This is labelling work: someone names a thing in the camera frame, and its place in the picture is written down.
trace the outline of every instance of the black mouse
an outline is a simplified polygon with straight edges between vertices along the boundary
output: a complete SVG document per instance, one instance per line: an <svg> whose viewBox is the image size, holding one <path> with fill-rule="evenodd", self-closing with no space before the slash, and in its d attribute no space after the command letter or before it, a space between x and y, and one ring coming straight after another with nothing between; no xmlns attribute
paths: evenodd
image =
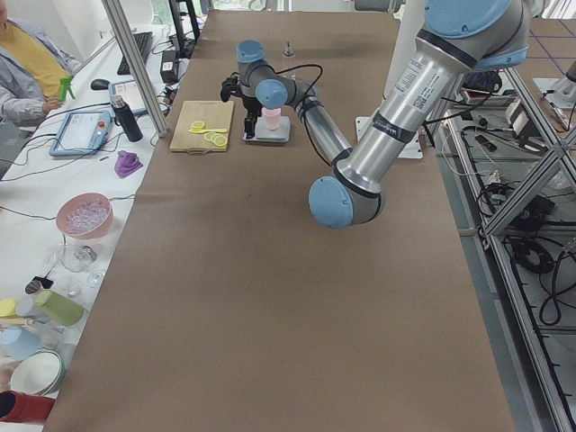
<svg viewBox="0 0 576 432"><path fill-rule="evenodd" d="M108 90L108 85L110 81L107 79L97 78L90 84L90 88L93 90Z"/></svg>

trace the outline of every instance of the white desk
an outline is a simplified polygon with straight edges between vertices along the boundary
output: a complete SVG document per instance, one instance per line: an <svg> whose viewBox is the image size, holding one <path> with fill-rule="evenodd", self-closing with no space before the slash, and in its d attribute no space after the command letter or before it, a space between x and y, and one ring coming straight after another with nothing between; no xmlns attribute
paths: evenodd
<svg viewBox="0 0 576 432"><path fill-rule="evenodd" d="M169 27L166 25L147 25L138 28L138 32L154 32L154 46L167 38ZM164 84L159 75L161 51L167 45L154 48L147 61L147 69L153 86L159 95ZM104 78L111 82L120 82L130 76L117 76L116 69L120 64L122 54L116 42L106 47L98 57L93 59L80 73L75 76L72 90L76 100L68 97L61 111L79 108L89 104L109 102L107 91L93 91L90 83L95 78ZM105 107L94 107L89 110L100 110ZM34 136L46 133L56 133L65 115L57 115L47 119L35 132ZM154 152L156 131L148 116L139 119L143 138L138 142L129 142L125 135L118 140L112 139L104 148L93 155L82 157L74 162L72 158L54 158L48 154L51 140L45 138L33 140L16 159L17 164L26 161L27 149L33 149L28 154L28 162L23 166L12 166L3 181L0 182L0 205L11 210L48 218L55 217L59 208L70 198L87 192L99 192L109 198L126 197L135 194L149 165ZM113 126L109 138L122 132L119 126ZM143 168L132 175L120 178L114 172L114 164L118 151L126 150L138 155ZM56 168L43 174L31 173ZM98 255L96 261L87 272L73 274L58 265L50 274L55 281L57 291L69 284L80 284L81 293L74 298L87 310L94 303L98 290L86 284L89 273L97 269L106 269L110 264L114 248L131 211L133 200L113 201L114 221L102 238L92 240L75 240L67 238L67 243L88 245ZM45 261L51 248L62 243L62 234L54 220L38 220L21 216L0 209L0 298L11 297L20 299L25 296L24 286L35 276L47 273ZM68 363L74 353L74 348L80 337L81 329L67 330L59 341L59 351ZM37 431L41 427L0 423L0 431L24 432Z"/></svg>

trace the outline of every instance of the red cup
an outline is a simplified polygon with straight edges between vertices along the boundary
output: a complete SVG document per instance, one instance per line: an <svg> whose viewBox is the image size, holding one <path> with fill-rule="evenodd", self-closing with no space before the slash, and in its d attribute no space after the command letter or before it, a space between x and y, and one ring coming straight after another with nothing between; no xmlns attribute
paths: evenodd
<svg viewBox="0 0 576 432"><path fill-rule="evenodd" d="M0 421L43 425L52 411L54 399L19 391L0 393Z"/></svg>

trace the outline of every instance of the person's hand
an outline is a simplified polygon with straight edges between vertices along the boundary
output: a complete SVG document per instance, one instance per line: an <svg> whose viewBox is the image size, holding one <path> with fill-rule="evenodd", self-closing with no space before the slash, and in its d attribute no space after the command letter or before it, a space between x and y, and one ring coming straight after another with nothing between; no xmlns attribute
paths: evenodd
<svg viewBox="0 0 576 432"><path fill-rule="evenodd" d="M62 106L62 103L58 102L58 98L56 96L51 96L42 104L42 111L45 114L48 114L50 111L55 110L60 106Z"/></svg>

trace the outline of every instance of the yellow shirt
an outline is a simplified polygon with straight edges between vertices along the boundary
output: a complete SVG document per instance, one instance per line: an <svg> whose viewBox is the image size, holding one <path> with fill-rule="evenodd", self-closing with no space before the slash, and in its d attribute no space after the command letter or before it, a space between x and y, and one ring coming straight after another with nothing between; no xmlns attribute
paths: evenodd
<svg viewBox="0 0 576 432"><path fill-rule="evenodd" d="M0 46L32 74L45 96L57 95L60 79L70 74L35 38L10 22L7 22L6 26L6 30L0 32Z"/></svg>

